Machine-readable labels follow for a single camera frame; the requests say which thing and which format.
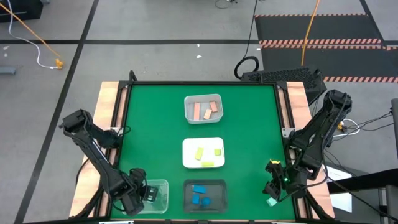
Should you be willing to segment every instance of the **white square plate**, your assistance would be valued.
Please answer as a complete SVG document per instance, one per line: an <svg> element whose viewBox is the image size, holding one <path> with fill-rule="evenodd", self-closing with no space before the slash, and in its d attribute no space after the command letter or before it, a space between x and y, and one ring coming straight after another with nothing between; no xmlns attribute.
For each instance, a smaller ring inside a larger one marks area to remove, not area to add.
<svg viewBox="0 0 398 224"><path fill-rule="evenodd" d="M199 147L203 148L200 161L195 159ZM215 149L221 149L221 155L216 156ZM202 162L214 162L212 167L202 167ZM221 167L225 163L224 141L219 137L215 138L188 138L182 142L182 164L190 169L207 169Z"/></svg>

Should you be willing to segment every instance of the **wooden table frame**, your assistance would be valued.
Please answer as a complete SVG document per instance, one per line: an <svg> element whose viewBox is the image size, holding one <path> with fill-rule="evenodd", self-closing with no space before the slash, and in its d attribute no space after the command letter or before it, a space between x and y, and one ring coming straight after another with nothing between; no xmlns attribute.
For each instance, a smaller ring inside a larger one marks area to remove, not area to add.
<svg viewBox="0 0 398 224"><path fill-rule="evenodd" d="M283 90L282 88L278 89L279 103L282 113L281 116L283 118L282 125L284 128L295 127L296 129L302 129L311 120L311 114L303 83L287 82L286 85L286 90ZM123 86L120 82L103 82L101 85L93 120L94 123L102 129L109 129L109 127L112 126L120 127L124 122L123 111L129 101L129 95L127 95L127 88L122 88L121 91L118 91L120 86ZM114 162L116 153L115 149L108 151L109 160L112 163ZM322 170L315 181L308 181L307 184L320 182L324 178L325 172ZM99 182L99 173L93 165L88 162L81 170L70 210L70 216L76 215L84 208L92 195L98 189ZM315 200L322 206L327 214L334 217L327 184L323 183L311 187L308 190L311 191ZM109 213L110 208L108 208L107 194L103 195L100 203L100 209L97 210L95 214L91 212L90 216L105 216ZM312 218L312 214L314 218L317 218L313 211L308 211L308 205L303 199L298 199L297 205L297 213L299 213L298 215L300 218Z"/></svg>

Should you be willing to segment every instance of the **orange block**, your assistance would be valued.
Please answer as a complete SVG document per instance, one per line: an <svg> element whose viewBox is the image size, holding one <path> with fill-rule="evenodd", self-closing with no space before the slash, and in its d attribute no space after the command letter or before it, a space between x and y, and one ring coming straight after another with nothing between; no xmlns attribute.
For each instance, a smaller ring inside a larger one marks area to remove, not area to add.
<svg viewBox="0 0 398 224"><path fill-rule="evenodd" d="M193 120L199 121L199 117L200 117L200 103L195 103L195 106L193 107Z"/></svg>
<svg viewBox="0 0 398 224"><path fill-rule="evenodd" d="M212 112L217 112L218 111L217 104L216 104L215 101L210 102L210 106L211 106Z"/></svg>
<svg viewBox="0 0 398 224"><path fill-rule="evenodd" d="M210 119L211 109L207 109L203 119Z"/></svg>

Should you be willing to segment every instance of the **black tray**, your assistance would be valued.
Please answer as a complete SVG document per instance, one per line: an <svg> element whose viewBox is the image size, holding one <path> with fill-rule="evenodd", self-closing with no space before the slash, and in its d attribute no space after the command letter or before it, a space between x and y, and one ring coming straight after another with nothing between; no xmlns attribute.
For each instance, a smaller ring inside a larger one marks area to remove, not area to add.
<svg viewBox="0 0 398 224"><path fill-rule="evenodd" d="M211 198L211 204L203 207L192 204L192 191L194 185L202 185L207 188L206 194L199 194ZM224 180L186 180L183 185L183 208L185 212L225 212L227 208L226 183Z"/></svg>

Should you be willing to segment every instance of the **orange cable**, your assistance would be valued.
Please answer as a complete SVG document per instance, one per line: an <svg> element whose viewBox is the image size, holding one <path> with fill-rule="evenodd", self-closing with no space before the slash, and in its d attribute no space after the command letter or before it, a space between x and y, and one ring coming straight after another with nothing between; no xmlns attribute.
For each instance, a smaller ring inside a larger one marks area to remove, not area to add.
<svg viewBox="0 0 398 224"><path fill-rule="evenodd" d="M312 13L312 16L311 16L310 24L308 25L307 33L305 34L303 52L301 54L301 66L304 65L305 46L307 45L308 35L310 33L310 30L311 30L313 18L315 17L315 14L317 13L319 2L320 2L320 0L317 0L317 4L315 5L315 9L313 10L313 13Z"/></svg>
<svg viewBox="0 0 398 224"><path fill-rule="evenodd" d="M20 18L18 18L14 13L12 13L6 6L0 3L0 6L6 10L9 14L11 14L14 18L16 18L27 30L29 30L36 38L38 38L49 50L51 50L56 56L61 57L56 51L54 51L47 43L41 39L33 30L31 30Z"/></svg>

